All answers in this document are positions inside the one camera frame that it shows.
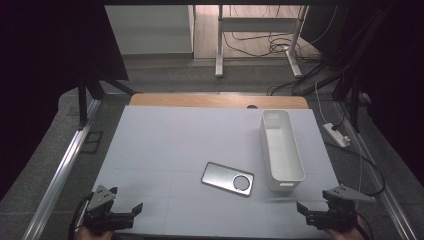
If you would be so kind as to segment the person's right hand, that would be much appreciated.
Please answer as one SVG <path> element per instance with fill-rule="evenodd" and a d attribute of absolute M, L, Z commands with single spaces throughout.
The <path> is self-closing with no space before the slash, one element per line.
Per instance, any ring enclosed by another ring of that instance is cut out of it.
<path fill-rule="evenodd" d="M 324 229 L 324 232 L 332 240 L 366 240 L 364 235 L 357 229 L 353 229 L 349 232 L 338 232 L 334 229 Z"/>

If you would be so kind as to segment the black stand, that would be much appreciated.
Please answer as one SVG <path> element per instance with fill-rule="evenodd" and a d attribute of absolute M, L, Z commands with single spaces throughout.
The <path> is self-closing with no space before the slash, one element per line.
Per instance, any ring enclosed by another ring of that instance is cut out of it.
<path fill-rule="evenodd" d="M 358 108 L 360 95 L 360 81 L 351 71 L 345 71 L 337 83 L 332 98 L 341 101 L 350 95 L 349 121 L 356 133 L 359 133 L 358 127 Z"/>
<path fill-rule="evenodd" d="M 88 125 L 88 108 L 87 108 L 87 96 L 86 91 L 89 91 L 91 97 L 94 100 L 102 100 L 105 91 L 100 84 L 100 81 L 103 80 L 106 83 L 112 85 L 113 87 L 121 90 L 122 92 L 133 96 L 136 94 L 136 91 L 130 87 L 125 86 L 120 83 L 118 80 L 112 78 L 111 76 L 94 70 L 92 73 L 82 74 L 78 83 L 78 102 L 79 102 L 79 129 L 82 130 L 85 126 Z"/>

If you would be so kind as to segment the pale grey table mat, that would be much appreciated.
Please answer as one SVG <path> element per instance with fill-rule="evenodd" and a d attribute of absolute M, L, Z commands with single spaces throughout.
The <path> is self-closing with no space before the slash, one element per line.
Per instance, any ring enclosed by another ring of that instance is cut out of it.
<path fill-rule="evenodd" d="M 262 112 L 247 108 L 128 106 L 96 182 L 117 188 L 114 212 L 142 205 L 132 229 L 141 235 L 322 239 L 296 205 L 326 209 L 322 193 L 338 180 L 313 112 L 289 115 L 306 173 L 293 192 L 267 188 Z M 210 162 L 252 173 L 250 195 L 202 183 Z"/>

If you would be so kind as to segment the white plastic bin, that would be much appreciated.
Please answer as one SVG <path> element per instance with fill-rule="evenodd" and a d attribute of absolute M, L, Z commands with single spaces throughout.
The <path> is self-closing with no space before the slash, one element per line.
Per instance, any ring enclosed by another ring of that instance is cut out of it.
<path fill-rule="evenodd" d="M 260 126 L 267 187 L 274 192 L 291 192 L 304 179 L 291 116 L 286 110 L 264 110 Z"/>

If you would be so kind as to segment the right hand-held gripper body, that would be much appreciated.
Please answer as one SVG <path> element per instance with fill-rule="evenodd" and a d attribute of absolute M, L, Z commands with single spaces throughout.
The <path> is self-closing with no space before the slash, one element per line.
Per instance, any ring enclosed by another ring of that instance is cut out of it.
<path fill-rule="evenodd" d="M 327 211 L 316 211 L 313 217 L 305 217 L 306 223 L 312 225 L 319 230 L 334 229 L 338 232 L 348 232 L 353 230 L 357 225 L 358 212 L 356 210 L 356 201 L 375 202 L 376 199 L 356 191 L 343 184 L 328 191 L 332 196 L 332 201 L 327 201 Z"/>

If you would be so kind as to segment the black curtain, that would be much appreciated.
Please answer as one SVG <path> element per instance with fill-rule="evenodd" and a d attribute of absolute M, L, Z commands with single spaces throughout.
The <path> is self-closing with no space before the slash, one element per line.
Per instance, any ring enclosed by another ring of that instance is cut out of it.
<path fill-rule="evenodd" d="M 350 91 L 371 99 L 367 113 L 420 184 L 424 184 L 424 0 L 310 0 L 342 9 L 327 57 Z"/>
<path fill-rule="evenodd" d="M 83 80 L 127 78 L 105 0 L 0 0 L 0 200 L 62 94 Z"/>

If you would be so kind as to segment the white cabinet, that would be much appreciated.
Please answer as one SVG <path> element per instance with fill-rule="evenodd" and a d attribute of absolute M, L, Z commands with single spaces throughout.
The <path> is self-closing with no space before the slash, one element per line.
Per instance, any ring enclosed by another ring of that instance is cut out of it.
<path fill-rule="evenodd" d="M 106 12 L 123 55 L 193 52 L 193 5 L 107 6 Z"/>

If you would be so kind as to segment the person's left hand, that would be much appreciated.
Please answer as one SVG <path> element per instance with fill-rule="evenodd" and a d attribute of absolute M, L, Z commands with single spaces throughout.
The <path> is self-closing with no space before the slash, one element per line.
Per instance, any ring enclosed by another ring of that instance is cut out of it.
<path fill-rule="evenodd" d="M 80 228 L 76 233 L 75 240 L 112 240 L 113 231 L 107 231 L 102 235 L 96 235 L 87 228 Z"/>

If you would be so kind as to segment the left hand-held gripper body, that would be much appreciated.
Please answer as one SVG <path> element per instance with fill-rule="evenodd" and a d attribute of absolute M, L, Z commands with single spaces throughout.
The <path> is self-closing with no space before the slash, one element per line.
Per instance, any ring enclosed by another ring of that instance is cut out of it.
<path fill-rule="evenodd" d="M 133 227 L 135 216 L 130 213 L 114 213 L 111 208 L 116 195 L 109 189 L 99 185 L 89 195 L 89 201 L 83 215 L 83 225 L 96 235 L 107 231 L 128 229 Z"/>

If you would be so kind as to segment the phone case with round hole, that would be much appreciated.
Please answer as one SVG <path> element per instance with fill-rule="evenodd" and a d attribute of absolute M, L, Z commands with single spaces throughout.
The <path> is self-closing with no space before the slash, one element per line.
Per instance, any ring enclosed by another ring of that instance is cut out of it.
<path fill-rule="evenodd" d="M 249 196 L 253 187 L 254 175 L 222 164 L 208 162 L 201 182 L 235 194 Z"/>

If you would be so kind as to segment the white desk frame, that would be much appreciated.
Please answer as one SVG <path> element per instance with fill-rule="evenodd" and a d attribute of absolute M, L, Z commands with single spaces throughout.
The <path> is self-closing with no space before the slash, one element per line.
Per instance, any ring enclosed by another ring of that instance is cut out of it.
<path fill-rule="evenodd" d="M 296 78 L 302 76 L 301 70 L 295 57 L 295 47 L 300 36 L 303 22 L 308 7 L 303 5 L 296 18 L 248 18 L 248 17 L 224 17 L 223 6 L 219 5 L 217 50 L 215 58 L 215 76 L 223 76 L 223 36 L 225 32 L 276 32 L 292 35 L 291 43 L 285 48 L 285 54 Z"/>

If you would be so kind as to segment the dark floor socket cover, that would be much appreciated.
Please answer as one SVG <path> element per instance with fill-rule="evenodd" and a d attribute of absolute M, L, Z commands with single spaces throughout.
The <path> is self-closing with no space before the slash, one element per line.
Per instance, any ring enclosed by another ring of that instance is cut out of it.
<path fill-rule="evenodd" d="M 90 131 L 84 140 L 80 152 L 82 154 L 96 154 L 100 147 L 103 134 L 103 131 Z"/>

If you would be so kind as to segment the aluminium rail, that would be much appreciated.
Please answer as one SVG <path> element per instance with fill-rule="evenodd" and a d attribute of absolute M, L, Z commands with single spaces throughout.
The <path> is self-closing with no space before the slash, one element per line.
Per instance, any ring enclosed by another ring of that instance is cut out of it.
<path fill-rule="evenodd" d="M 88 120 L 86 125 L 75 132 L 62 160 L 50 181 L 50 184 L 45 191 L 45 194 L 38 205 L 22 240 L 39 240 L 45 226 L 51 216 L 54 206 L 56 205 L 59 196 L 65 186 L 67 178 L 73 168 L 75 160 L 80 152 L 80 149 L 90 131 L 94 116 L 101 105 L 100 100 L 92 100 L 88 107 Z"/>
<path fill-rule="evenodd" d="M 424 189 L 404 164 L 394 148 L 384 138 L 366 111 L 360 111 L 360 132 L 350 123 L 344 126 L 352 138 L 353 146 L 366 159 L 374 163 L 383 174 L 385 190 L 378 195 L 388 216 L 389 230 L 394 239 L 420 240 L 420 213 L 424 206 Z M 383 178 L 373 167 L 366 167 L 367 177 L 375 188 L 382 186 Z"/>

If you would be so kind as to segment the white power strip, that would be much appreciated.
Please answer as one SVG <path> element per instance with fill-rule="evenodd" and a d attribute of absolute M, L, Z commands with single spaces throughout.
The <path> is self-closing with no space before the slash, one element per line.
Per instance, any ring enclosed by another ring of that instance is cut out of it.
<path fill-rule="evenodd" d="M 324 124 L 323 128 L 339 147 L 348 147 L 350 145 L 350 138 L 347 135 L 343 135 L 332 123 Z"/>

